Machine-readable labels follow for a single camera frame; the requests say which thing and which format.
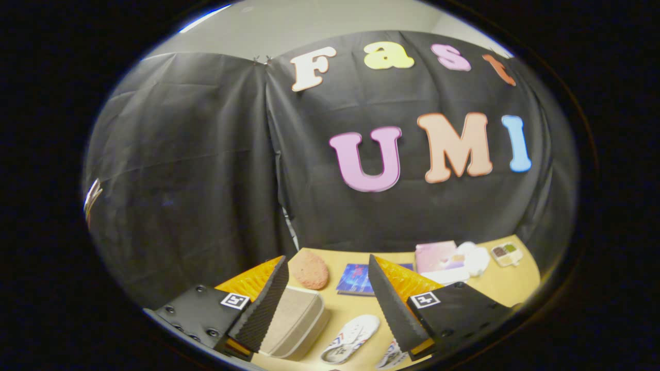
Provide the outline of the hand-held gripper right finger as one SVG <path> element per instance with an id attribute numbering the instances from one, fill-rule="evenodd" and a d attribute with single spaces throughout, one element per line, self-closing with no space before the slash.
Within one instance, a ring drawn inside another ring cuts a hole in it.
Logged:
<path id="1" fill-rule="evenodd" d="M 514 312 L 464 282 L 438 284 L 375 255 L 370 255 L 368 276 L 391 333 L 414 361 L 452 357 Z"/>

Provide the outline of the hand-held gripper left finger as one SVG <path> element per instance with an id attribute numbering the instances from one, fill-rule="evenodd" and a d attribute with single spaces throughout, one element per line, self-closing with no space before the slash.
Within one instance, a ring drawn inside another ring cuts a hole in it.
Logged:
<path id="1" fill-rule="evenodd" d="M 287 258 L 270 259 L 222 284 L 196 284 L 146 313 L 196 345 L 250 361 L 287 288 Z"/>

